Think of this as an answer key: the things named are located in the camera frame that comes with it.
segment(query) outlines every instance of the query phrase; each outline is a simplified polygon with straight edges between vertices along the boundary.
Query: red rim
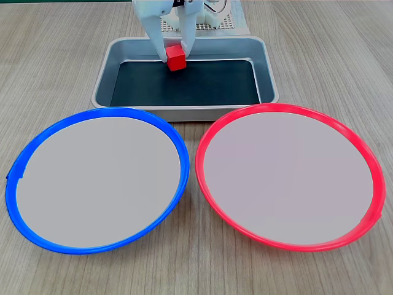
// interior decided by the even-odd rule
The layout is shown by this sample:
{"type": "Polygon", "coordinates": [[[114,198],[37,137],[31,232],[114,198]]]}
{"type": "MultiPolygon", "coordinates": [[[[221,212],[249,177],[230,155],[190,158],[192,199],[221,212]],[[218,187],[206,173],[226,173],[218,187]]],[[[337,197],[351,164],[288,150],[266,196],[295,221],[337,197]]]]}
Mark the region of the red rim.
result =
{"type": "Polygon", "coordinates": [[[381,217],[382,209],[384,206],[385,198],[386,198],[386,188],[385,188],[385,180],[383,176],[383,172],[381,166],[379,165],[376,157],[374,156],[371,149],[364,143],[364,141],[357,136],[352,130],[350,130],[347,126],[344,126],[339,121],[326,116],[317,111],[313,111],[311,109],[303,108],[300,106],[293,106],[290,104],[256,104],[253,106],[249,106],[243,109],[237,109],[236,111],[232,111],[219,120],[214,122],[209,130],[204,134],[201,139],[201,142],[198,146],[198,150],[196,151],[195,156],[195,172],[196,177],[198,179],[199,185],[201,187],[202,193],[204,194],[206,200],[213,207],[213,209],[218,213],[218,215],[224,219],[229,225],[234,227],[236,230],[241,232],[242,234],[256,240],[258,242],[291,251],[302,251],[302,252],[316,252],[316,251],[327,251],[332,249],[337,249],[339,247],[348,245],[357,239],[361,238],[366,232],[368,232],[375,223],[381,217]],[[215,202],[214,197],[211,195],[208,185],[206,184],[204,178],[204,155],[206,150],[214,138],[214,136],[226,125],[230,122],[233,122],[236,119],[257,114],[261,112],[286,112],[291,114],[303,115],[306,117],[313,118],[318,120],[326,125],[334,128],[338,132],[340,132],[343,136],[345,136],[362,154],[363,158],[367,162],[367,165],[371,171],[372,179],[373,179],[373,199],[372,203],[366,212],[365,216],[362,218],[361,222],[349,233],[346,235],[327,242],[320,243],[315,245],[292,245],[286,243],[276,242],[274,240],[269,240],[267,238],[263,238],[254,234],[253,232],[247,230],[246,228],[240,226],[234,220],[231,219],[226,213],[222,211],[222,209],[215,202]]]}

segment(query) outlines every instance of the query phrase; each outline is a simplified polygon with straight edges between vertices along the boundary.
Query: tray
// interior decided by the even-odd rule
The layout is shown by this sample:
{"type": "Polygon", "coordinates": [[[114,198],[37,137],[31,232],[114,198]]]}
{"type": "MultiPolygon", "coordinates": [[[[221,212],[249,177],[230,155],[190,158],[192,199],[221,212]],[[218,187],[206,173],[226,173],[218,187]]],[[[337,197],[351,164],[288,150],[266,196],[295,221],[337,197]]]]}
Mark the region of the tray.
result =
{"type": "MultiPolygon", "coordinates": [[[[180,41],[165,39],[165,46],[180,41]]],[[[96,108],[142,109],[168,122],[215,121],[250,104],[275,103],[278,93],[257,37],[198,37],[187,68],[177,72],[148,38],[125,37],[109,44],[91,100],[96,108]]]]}

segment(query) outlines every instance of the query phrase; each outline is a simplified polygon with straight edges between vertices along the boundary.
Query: white plastic part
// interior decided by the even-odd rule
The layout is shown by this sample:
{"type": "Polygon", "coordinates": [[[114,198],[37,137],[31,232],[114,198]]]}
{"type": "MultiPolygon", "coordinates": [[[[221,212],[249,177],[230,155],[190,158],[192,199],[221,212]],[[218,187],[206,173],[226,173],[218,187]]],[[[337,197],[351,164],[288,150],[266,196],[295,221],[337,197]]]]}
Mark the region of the white plastic part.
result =
{"type": "Polygon", "coordinates": [[[179,26],[182,34],[182,48],[185,57],[190,55],[195,42],[195,30],[197,25],[197,15],[203,10],[203,0],[185,0],[184,6],[177,8],[179,16],[179,26]]]}
{"type": "MultiPolygon", "coordinates": [[[[209,7],[212,7],[213,9],[219,10],[219,5],[221,3],[219,0],[205,0],[205,3],[209,5],[209,7]]],[[[180,28],[179,24],[179,17],[177,16],[177,10],[173,9],[170,14],[164,15],[161,18],[169,24],[174,30],[178,30],[180,28]]],[[[207,24],[211,26],[212,28],[218,28],[225,20],[226,17],[231,12],[231,2],[230,0],[226,0],[226,5],[222,11],[219,13],[213,13],[208,9],[206,6],[204,6],[204,9],[202,9],[198,14],[196,18],[196,24],[197,25],[204,25],[207,24]]]]}
{"type": "Polygon", "coordinates": [[[173,6],[173,0],[133,0],[134,10],[142,23],[147,35],[153,42],[160,59],[166,63],[164,39],[161,32],[161,16],[168,15],[173,6]]]}
{"type": "MultiPolygon", "coordinates": [[[[213,13],[209,9],[205,8],[205,23],[207,23],[209,26],[212,28],[217,28],[218,26],[221,25],[221,23],[225,20],[225,17],[229,15],[231,12],[231,1],[226,0],[225,7],[222,11],[219,13],[213,13]]],[[[209,6],[212,8],[215,8],[215,6],[218,6],[219,2],[216,1],[216,4],[210,3],[209,6]]]]}
{"type": "MultiPolygon", "coordinates": [[[[156,48],[158,56],[166,63],[168,58],[161,32],[161,17],[171,13],[173,0],[134,0],[132,3],[136,16],[156,48]]],[[[185,0],[184,5],[178,7],[181,44],[186,57],[190,55],[195,42],[196,17],[202,10],[203,0],[185,0]]]]}

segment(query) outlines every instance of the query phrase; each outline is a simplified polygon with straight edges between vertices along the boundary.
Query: wooden table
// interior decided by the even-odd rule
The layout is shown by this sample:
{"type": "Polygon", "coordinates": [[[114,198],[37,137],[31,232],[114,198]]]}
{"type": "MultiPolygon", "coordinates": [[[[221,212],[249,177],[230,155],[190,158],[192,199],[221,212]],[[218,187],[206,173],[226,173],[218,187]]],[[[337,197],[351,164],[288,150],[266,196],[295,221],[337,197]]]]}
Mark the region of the wooden table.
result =
{"type": "Polygon", "coordinates": [[[384,170],[383,217],[358,242],[290,253],[235,232],[193,172],[209,124],[174,124],[187,143],[186,193],[153,232],[91,256],[43,250],[13,226],[6,175],[43,129],[92,108],[108,44],[143,36],[130,3],[0,5],[0,294],[393,294],[393,2],[244,1],[265,40],[280,102],[324,112],[357,132],[384,170]]]}

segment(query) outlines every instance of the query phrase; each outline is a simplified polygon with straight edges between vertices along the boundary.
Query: cube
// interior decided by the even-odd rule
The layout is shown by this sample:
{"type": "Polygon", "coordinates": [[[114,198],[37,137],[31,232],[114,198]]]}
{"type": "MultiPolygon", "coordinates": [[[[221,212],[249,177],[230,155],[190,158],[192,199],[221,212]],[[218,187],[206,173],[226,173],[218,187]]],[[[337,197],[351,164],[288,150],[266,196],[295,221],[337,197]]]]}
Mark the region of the cube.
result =
{"type": "Polygon", "coordinates": [[[186,67],[185,53],[181,45],[170,46],[166,48],[168,57],[168,67],[171,71],[177,71],[186,67]]]}

